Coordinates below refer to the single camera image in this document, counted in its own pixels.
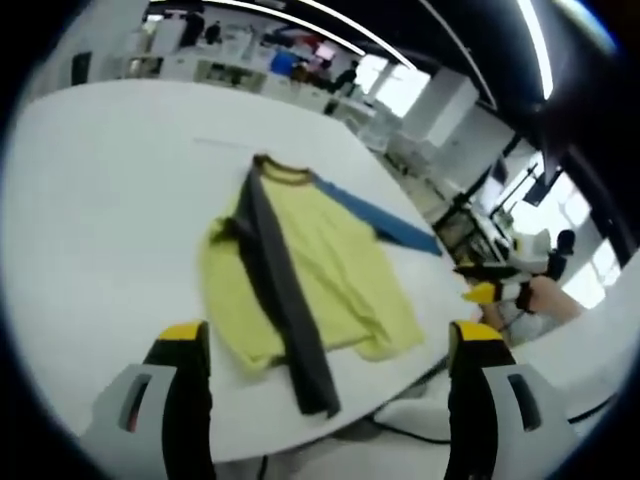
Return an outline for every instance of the black cable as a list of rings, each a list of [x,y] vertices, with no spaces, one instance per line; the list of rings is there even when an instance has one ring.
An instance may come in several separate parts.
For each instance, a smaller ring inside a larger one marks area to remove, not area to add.
[[[380,430],[385,430],[387,432],[395,433],[396,435],[402,435],[405,437],[413,438],[414,440],[420,440],[421,442],[431,443],[433,445],[450,445],[451,440],[438,440],[435,438],[427,438],[420,435],[416,435],[415,433],[407,432],[405,430],[401,430],[399,428],[392,427],[391,425],[386,425],[384,423],[378,423],[372,418],[368,419],[372,425],[375,425]]]
[[[575,425],[576,423],[580,423],[580,422],[582,422],[582,421],[594,416],[596,413],[598,413],[604,407],[606,407],[609,404],[609,402],[611,400],[613,400],[613,398],[615,396],[616,396],[615,394],[611,395],[609,398],[607,398],[603,402],[599,403],[595,407],[593,407],[593,408],[591,408],[591,409],[589,409],[589,410],[587,410],[585,412],[582,412],[581,414],[576,415],[575,417],[571,417],[567,421],[571,425]],[[432,445],[451,445],[451,440],[427,438],[427,437],[423,437],[421,435],[416,435],[415,433],[407,432],[406,430],[401,430],[399,428],[392,427],[391,425],[386,425],[384,423],[376,422],[375,420],[373,420],[371,418],[368,419],[368,420],[372,425],[375,425],[380,430],[384,430],[384,431],[387,431],[387,432],[395,433],[396,435],[402,435],[404,437],[413,438],[414,440],[419,440],[421,442],[430,443]]]
[[[604,400],[602,403],[596,405],[592,409],[587,410],[586,412],[582,412],[580,415],[576,415],[575,417],[571,417],[567,421],[570,424],[575,425],[576,423],[580,423],[583,420],[586,420],[587,418],[594,416],[596,413],[598,413],[600,410],[602,410],[604,407],[606,407],[609,404],[609,402],[614,399],[615,396],[616,396],[616,394],[614,393],[609,398]]]
[[[269,465],[269,457],[265,455],[262,457],[262,462],[260,463],[260,470],[258,470],[258,480],[264,480],[265,475],[267,474],[267,466]]]

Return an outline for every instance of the person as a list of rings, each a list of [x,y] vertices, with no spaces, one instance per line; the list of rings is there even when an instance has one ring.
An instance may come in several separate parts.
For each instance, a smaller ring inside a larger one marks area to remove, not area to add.
[[[314,75],[322,81],[331,82],[331,60],[323,60],[318,66]]]
[[[204,31],[204,38],[207,41],[208,45],[213,45],[220,38],[220,22],[216,22],[213,25],[207,27]]]
[[[483,323],[501,332],[510,346],[535,340],[574,320],[583,311],[583,307],[549,277],[532,278],[529,288],[532,293],[528,310],[532,314],[517,309],[512,301],[481,307]]]
[[[357,68],[358,68],[358,62],[356,62],[355,60],[352,61],[351,62],[351,66],[349,67],[349,69],[345,70],[340,75],[338,75],[338,78],[336,78],[336,81],[333,84],[332,91],[334,93],[338,92],[346,84],[354,83],[356,81],[356,77],[357,77],[357,74],[356,74],[356,69]]]
[[[204,17],[200,12],[189,12],[185,17],[187,25],[180,38],[180,48],[193,47],[204,30]]]

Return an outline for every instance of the office desk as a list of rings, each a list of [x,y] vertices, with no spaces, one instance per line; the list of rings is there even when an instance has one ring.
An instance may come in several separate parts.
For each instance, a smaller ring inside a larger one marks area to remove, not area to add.
[[[198,245],[259,151],[311,167],[430,230],[343,124],[282,102],[191,83],[120,80],[62,90],[26,108],[4,172],[2,273],[19,353],[71,431],[86,428],[99,392],[142,361],[163,329],[205,317]],[[378,363],[349,348],[330,352],[342,410],[327,420],[300,414],[285,367],[244,376],[214,329],[214,461],[334,432],[447,352],[449,322],[476,311],[460,297],[464,280],[447,256],[384,250],[426,343]]]

